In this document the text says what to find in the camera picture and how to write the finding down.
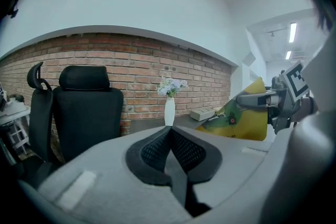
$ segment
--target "ceiling light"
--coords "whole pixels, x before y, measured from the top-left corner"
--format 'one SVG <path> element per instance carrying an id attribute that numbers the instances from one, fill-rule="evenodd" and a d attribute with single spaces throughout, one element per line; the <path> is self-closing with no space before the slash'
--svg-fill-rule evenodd
<path id="1" fill-rule="evenodd" d="M 288 60 L 288 59 L 289 59 L 289 57 L 290 57 L 291 53 L 292 53 L 291 51 L 288 51 L 288 52 L 287 52 L 287 55 L 286 55 L 286 60 Z"/>
<path id="2" fill-rule="evenodd" d="M 289 43 L 293 43 L 294 42 L 295 33 L 296 33 L 296 25 L 297 25 L 297 23 L 290 24 Z"/>

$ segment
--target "gray table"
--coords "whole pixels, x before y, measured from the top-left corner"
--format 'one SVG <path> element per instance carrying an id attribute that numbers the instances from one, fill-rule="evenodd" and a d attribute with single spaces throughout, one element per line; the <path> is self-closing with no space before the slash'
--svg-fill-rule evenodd
<path id="1" fill-rule="evenodd" d="M 191 129 L 195 129 L 199 127 L 203 121 L 197 121 L 192 119 L 189 115 L 184 116 L 176 116 L 174 120 L 174 126 L 183 126 Z M 132 120 L 130 127 L 130 134 L 144 131 L 151 128 L 156 128 L 160 126 L 164 126 L 164 118 L 160 119 L 149 119 L 149 120 Z"/>

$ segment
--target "flower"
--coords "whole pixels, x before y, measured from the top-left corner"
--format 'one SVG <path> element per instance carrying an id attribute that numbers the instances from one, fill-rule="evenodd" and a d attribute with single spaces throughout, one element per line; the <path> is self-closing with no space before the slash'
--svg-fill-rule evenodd
<path id="1" fill-rule="evenodd" d="M 182 88 L 187 88 L 188 83 L 185 80 L 164 78 L 158 86 L 159 95 L 168 95 L 168 97 L 174 97 Z"/>

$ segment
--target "chair headrest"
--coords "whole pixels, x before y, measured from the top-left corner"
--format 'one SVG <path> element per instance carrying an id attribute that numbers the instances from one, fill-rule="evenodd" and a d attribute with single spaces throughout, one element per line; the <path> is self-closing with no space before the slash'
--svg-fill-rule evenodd
<path id="1" fill-rule="evenodd" d="M 39 62 L 37 65 L 34 65 L 28 72 L 27 75 L 28 85 L 34 89 L 41 89 L 41 90 L 43 89 L 40 81 L 40 68 L 42 65 L 43 62 Z"/>
<path id="2" fill-rule="evenodd" d="M 106 67 L 68 66 L 59 77 L 59 85 L 67 90 L 106 90 L 110 87 Z"/>

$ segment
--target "white vase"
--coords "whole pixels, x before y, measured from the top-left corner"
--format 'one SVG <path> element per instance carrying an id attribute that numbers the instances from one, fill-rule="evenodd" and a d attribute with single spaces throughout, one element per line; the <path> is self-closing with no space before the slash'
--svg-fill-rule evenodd
<path id="1" fill-rule="evenodd" d="M 173 126 L 175 118 L 175 100 L 168 97 L 164 108 L 164 122 L 166 126 Z"/>

